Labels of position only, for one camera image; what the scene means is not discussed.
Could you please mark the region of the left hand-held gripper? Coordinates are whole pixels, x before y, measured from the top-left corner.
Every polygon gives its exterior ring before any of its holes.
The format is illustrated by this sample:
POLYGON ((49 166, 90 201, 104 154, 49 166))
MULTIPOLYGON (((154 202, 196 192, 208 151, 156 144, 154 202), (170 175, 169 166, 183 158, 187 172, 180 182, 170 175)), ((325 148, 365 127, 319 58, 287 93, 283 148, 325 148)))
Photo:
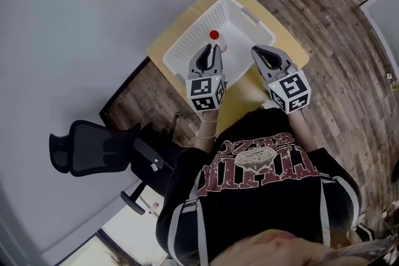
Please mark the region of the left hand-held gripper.
POLYGON ((200 48, 189 63, 186 94, 194 111, 218 110, 225 94, 225 74, 223 74, 221 49, 218 44, 214 46, 213 69, 208 70, 211 48, 211 44, 200 48))

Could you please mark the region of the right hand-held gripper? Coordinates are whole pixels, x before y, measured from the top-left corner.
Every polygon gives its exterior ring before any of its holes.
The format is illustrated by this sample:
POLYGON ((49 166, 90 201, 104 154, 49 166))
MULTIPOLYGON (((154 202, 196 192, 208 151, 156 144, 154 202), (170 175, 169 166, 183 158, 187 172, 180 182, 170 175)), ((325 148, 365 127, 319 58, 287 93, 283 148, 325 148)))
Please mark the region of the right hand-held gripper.
MULTIPOLYGON (((251 54, 265 81, 271 79, 269 69, 283 69, 291 64, 289 56, 273 46, 255 45, 251 54)), ((311 88, 303 70, 279 76, 277 80, 267 84, 266 88, 271 100, 287 115, 310 103, 311 88)))

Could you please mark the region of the red-capped clear bottle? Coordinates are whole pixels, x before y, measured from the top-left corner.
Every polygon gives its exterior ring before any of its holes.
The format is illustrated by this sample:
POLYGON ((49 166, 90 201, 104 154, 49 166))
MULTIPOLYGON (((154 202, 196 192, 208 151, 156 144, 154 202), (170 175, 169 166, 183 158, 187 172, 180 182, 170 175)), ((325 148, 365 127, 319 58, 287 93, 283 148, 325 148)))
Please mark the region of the red-capped clear bottle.
POLYGON ((226 52, 227 50, 227 42, 225 37, 218 32, 217 30, 212 30, 209 32, 209 39, 213 46, 218 45, 220 48, 221 53, 226 52))

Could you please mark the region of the white plastic basket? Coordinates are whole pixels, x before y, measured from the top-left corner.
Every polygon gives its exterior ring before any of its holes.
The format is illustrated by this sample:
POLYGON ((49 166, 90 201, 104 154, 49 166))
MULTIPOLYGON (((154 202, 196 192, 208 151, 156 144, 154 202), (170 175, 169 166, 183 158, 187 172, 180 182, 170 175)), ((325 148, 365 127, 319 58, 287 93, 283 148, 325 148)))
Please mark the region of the white plastic basket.
POLYGON ((163 56, 164 64, 181 82, 187 79, 191 58, 209 44, 209 33, 216 30, 224 37, 227 49, 221 54, 228 88, 254 64, 251 48, 271 46, 275 35, 247 8, 235 0, 218 0, 175 41, 163 56))

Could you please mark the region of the person's right forearm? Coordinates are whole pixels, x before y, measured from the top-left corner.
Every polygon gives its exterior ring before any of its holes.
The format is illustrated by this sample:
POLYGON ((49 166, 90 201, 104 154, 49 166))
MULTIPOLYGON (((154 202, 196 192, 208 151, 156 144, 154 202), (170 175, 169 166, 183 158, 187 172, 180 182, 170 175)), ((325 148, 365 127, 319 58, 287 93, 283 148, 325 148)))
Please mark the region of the person's right forearm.
POLYGON ((306 152, 315 151, 317 145, 301 110, 287 115, 292 132, 301 148, 306 152))

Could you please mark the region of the person's left forearm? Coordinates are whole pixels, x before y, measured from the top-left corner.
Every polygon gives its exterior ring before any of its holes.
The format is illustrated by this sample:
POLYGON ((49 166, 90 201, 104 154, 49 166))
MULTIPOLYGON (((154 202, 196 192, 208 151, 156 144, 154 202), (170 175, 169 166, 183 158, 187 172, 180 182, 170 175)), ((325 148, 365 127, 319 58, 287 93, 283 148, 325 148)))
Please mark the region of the person's left forearm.
POLYGON ((218 110, 205 111, 202 114, 201 124, 196 133, 195 148, 210 153, 217 135, 218 110))

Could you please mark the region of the light wooden table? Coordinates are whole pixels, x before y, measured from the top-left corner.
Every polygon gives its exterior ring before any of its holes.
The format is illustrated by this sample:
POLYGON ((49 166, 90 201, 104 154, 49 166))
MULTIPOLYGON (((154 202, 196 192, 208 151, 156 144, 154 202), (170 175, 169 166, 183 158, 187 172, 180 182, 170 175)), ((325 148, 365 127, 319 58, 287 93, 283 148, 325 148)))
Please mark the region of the light wooden table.
MULTIPOLYGON (((171 23, 158 38, 147 48, 147 56, 158 67, 174 89, 183 99, 186 99, 185 80, 181 82, 172 74, 163 62, 163 56, 176 40, 202 14, 218 0, 197 0, 173 23, 171 23)), ((257 0, 235 0, 247 8, 257 19, 264 23, 275 35, 275 48, 283 50, 298 68, 303 68, 309 62, 309 56, 294 36, 257 0)), ((264 80, 255 64, 230 88, 223 97, 217 131, 222 132, 235 121, 268 99, 264 80)))

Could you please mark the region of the black mesh office chair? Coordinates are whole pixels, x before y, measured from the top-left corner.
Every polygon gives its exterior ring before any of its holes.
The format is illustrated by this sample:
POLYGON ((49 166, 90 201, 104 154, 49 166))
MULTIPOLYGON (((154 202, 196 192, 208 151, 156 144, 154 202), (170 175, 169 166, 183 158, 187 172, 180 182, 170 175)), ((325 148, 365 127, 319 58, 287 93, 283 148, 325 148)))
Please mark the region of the black mesh office chair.
POLYGON ((173 141, 174 132, 173 128, 156 131, 152 124, 117 130, 77 120, 68 135, 50 135, 50 161, 58 172, 75 177, 130 168, 141 183, 131 195, 121 192, 120 197, 142 216, 145 209, 137 199, 146 187, 165 195, 175 161, 184 150, 173 141))

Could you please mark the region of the black printed t-shirt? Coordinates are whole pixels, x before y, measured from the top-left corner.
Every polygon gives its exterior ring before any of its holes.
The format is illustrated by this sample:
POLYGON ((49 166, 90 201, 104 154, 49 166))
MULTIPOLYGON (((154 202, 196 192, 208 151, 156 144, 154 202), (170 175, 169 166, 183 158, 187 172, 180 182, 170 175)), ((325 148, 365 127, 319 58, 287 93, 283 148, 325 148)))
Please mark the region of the black printed t-shirt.
POLYGON ((330 231, 346 234, 361 205, 357 183, 327 150, 303 150, 282 110, 255 110, 211 151, 187 148, 177 157, 156 238, 179 262, 196 264, 201 211, 209 259, 269 229, 331 244, 330 231))

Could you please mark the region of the white desk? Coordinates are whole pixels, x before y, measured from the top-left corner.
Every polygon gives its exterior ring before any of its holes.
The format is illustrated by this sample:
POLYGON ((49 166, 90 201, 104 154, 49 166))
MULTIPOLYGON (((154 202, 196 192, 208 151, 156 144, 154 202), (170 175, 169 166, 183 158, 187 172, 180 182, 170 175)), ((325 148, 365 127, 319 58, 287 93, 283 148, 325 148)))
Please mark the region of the white desk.
POLYGON ((159 266, 166 259, 166 253, 156 240, 156 220, 163 207, 163 197, 146 187, 137 203, 144 208, 144 215, 137 214, 124 206, 103 227, 103 231, 118 246, 140 264, 159 266), (158 202, 156 214, 149 214, 150 206, 158 202))

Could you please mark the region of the glass partition wall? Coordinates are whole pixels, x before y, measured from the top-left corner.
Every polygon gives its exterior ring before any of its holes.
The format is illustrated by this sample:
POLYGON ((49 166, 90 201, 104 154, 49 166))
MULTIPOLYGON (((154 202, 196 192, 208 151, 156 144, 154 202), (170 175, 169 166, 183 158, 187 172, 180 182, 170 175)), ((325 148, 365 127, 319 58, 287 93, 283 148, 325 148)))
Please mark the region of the glass partition wall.
POLYGON ((360 9, 372 25, 399 79, 399 0, 366 0, 360 9))

